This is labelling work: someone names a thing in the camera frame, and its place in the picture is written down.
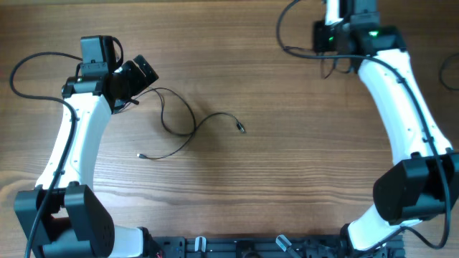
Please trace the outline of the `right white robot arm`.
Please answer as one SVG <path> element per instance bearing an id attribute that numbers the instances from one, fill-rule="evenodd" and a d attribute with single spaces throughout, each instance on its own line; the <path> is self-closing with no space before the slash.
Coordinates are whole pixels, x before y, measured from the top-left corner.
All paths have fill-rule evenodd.
<path id="1" fill-rule="evenodd" d="M 458 154 L 430 114 L 401 33 L 381 25 L 375 1 L 327 1 L 313 39 L 319 57 L 350 60 L 392 148 L 393 166 L 375 182 L 372 206 L 346 228 L 352 253 L 375 253 L 438 215 L 445 219 L 439 241 L 445 246 L 458 199 Z"/>

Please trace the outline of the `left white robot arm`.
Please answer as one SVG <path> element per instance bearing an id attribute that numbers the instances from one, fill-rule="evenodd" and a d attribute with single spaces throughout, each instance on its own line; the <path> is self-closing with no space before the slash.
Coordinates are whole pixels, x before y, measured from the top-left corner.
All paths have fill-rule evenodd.
<path id="1" fill-rule="evenodd" d="M 162 257 L 143 227 L 114 224 L 93 192 L 95 162 L 113 114 L 157 80 L 149 63 L 125 61 L 112 36 L 83 37 L 76 73 L 62 87 L 62 123 L 52 155 L 14 211 L 27 237 L 26 257 Z"/>

